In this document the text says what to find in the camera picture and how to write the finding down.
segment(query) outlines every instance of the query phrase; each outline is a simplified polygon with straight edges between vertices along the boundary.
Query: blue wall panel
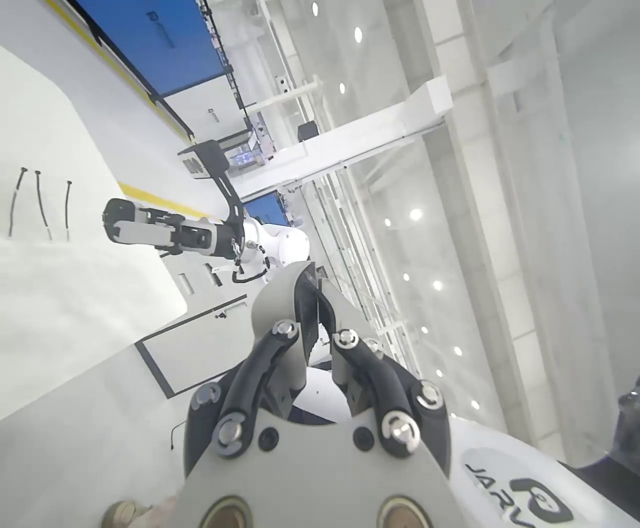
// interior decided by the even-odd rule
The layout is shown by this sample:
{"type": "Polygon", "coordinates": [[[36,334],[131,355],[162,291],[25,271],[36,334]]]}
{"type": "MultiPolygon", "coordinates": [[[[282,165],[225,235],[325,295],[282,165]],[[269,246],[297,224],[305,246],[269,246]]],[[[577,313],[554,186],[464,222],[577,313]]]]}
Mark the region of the blue wall panel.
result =
{"type": "Polygon", "coordinates": [[[195,0],[77,0],[159,94],[224,73],[195,0]]]}
{"type": "Polygon", "coordinates": [[[251,200],[250,202],[246,202],[244,204],[244,208],[252,218],[258,216],[264,223],[289,225],[287,217],[280,207],[276,193],[270,193],[251,200]]]}

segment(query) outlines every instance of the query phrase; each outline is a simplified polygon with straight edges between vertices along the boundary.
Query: yellow floor line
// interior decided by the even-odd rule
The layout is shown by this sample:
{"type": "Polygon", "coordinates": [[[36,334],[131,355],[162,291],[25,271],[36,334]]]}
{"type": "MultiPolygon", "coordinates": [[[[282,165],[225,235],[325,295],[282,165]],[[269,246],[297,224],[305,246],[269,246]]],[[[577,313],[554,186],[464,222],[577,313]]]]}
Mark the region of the yellow floor line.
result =
{"type": "Polygon", "coordinates": [[[188,145],[191,144],[186,132],[182,129],[178,123],[171,119],[160,108],[151,102],[146,90],[144,90],[132,77],[124,71],[110,53],[106,52],[98,43],[93,39],[91,35],[88,35],[80,25],[70,17],[65,10],[58,4],[56,0],[45,0],[45,2],[73,29],[102,59],[120,76],[122,77],[131,88],[133,88],[138,95],[160,116],[160,118],[167,123],[174,132],[176,132],[188,145]]]}
{"type": "Polygon", "coordinates": [[[162,207],[163,209],[171,209],[174,212],[179,212],[180,214],[185,214],[187,216],[195,216],[196,218],[202,218],[203,216],[209,216],[208,213],[198,211],[197,209],[192,209],[188,205],[182,205],[178,202],[173,202],[171,200],[165,200],[164,198],[160,198],[160,196],[155,196],[151,193],[147,193],[142,189],[136,189],[126,183],[118,182],[120,189],[125,193],[129,198],[133,198],[135,200],[141,200],[142,202],[146,202],[148,204],[157,205],[158,207],[162,207]]]}

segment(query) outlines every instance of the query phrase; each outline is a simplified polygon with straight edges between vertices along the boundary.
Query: metal screw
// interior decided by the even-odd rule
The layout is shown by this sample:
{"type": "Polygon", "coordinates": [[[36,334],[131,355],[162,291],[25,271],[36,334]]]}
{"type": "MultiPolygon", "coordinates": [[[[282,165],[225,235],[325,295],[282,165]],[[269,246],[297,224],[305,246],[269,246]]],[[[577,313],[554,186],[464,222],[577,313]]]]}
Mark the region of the metal screw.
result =
{"type": "Polygon", "coordinates": [[[222,389],[215,381],[202,385],[191,398],[191,408],[197,411],[201,405],[215,403],[220,399],[222,389]]]}
{"type": "Polygon", "coordinates": [[[228,446],[232,442],[235,442],[242,435],[242,425],[238,422],[225,422],[218,431],[218,441],[228,446]]]}
{"type": "Polygon", "coordinates": [[[416,397],[418,403],[431,411],[440,409],[444,405],[444,398],[440,389],[427,380],[422,380],[420,384],[422,385],[422,391],[416,397]]]}
{"type": "Polygon", "coordinates": [[[298,333],[298,327],[295,321],[291,319],[281,319],[273,325],[273,335],[280,334],[286,335],[288,338],[293,338],[298,333]]]}
{"type": "Polygon", "coordinates": [[[333,341],[340,348],[348,350],[358,344],[358,334],[355,330],[341,330],[340,332],[333,335],[333,341]]]}
{"type": "Polygon", "coordinates": [[[389,411],[382,418],[382,435],[404,444],[413,453],[420,444],[420,429],[415,420],[402,411],[389,411]]]}
{"type": "Polygon", "coordinates": [[[213,430],[213,444],[222,456],[231,456],[242,448],[242,422],[246,417],[240,412],[232,412],[222,418],[213,430]]]}
{"type": "Polygon", "coordinates": [[[366,338],[364,340],[365,344],[371,348],[371,351],[379,358],[381,359],[382,356],[385,354],[384,350],[382,349],[382,344],[380,343],[380,341],[378,341],[377,339],[372,339],[370,337],[366,338]]]}

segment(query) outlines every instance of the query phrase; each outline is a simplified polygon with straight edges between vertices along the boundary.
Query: wire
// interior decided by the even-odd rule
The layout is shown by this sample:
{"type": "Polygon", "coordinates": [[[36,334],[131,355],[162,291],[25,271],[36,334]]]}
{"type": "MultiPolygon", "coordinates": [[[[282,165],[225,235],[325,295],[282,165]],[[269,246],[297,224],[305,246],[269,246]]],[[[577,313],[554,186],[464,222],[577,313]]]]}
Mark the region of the wire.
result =
{"type": "Polygon", "coordinates": [[[67,242],[69,242],[69,191],[71,190],[71,180],[67,180],[67,195],[65,196],[65,229],[67,230],[67,242]]]}
{"type": "Polygon", "coordinates": [[[22,167],[20,169],[20,175],[18,176],[18,183],[15,185],[15,189],[13,190],[13,198],[11,199],[11,210],[9,212],[9,238],[13,233],[13,209],[15,207],[15,199],[18,196],[18,190],[20,190],[20,184],[22,183],[22,177],[24,173],[26,173],[29,169],[22,167]]]}
{"type": "Polygon", "coordinates": [[[49,233],[49,240],[53,241],[53,237],[51,236],[51,229],[49,229],[49,224],[47,223],[47,217],[44,216],[44,208],[42,207],[42,195],[40,194],[40,171],[35,171],[36,173],[36,192],[38,193],[38,205],[40,206],[40,214],[42,215],[42,221],[44,222],[44,227],[47,228],[47,233],[49,233]]]}
{"type": "Polygon", "coordinates": [[[171,430],[171,450],[173,451],[173,432],[180,427],[181,425],[185,424],[187,422],[187,420],[185,420],[184,422],[180,422],[178,425],[176,425],[172,430],[171,430]]]}

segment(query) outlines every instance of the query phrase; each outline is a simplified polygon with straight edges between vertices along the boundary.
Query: white robotic arm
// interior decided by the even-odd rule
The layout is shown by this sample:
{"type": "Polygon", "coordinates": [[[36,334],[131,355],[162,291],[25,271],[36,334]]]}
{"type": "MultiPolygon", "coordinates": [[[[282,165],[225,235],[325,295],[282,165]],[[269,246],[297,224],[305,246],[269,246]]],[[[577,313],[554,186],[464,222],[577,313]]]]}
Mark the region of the white robotic arm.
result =
{"type": "Polygon", "coordinates": [[[186,482],[167,528],[640,526],[637,474],[606,456],[598,464],[611,475],[589,479],[515,438],[450,419],[439,387],[384,354],[362,313],[314,271],[292,264],[261,290],[253,349],[193,394],[186,482]],[[332,369],[314,384],[318,322],[332,369]],[[288,419],[303,391],[331,405],[329,383],[344,395],[344,419],[288,419]]]}
{"type": "Polygon", "coordinates": [[[207,218],[187,220],[180,214],[112,198],[102,215],[104,229],[112,242],[147,244],[172,255],[192,251],[207,257],[223,257],[237,267],[234,282],[261,277],[272,264],[286,266],[308,259],[309,240],[304,232],[293,227],[262,225],[244,215],[242,202],[225,173],[228,161],[215,141],[187,150],[199,157],[204,170],[227,200],[228,218],[221,223],[211,223],[207,218]],[[262,265],[264,269],[243,278],[239,277],[244,274],[243,264],[262,265]]]}

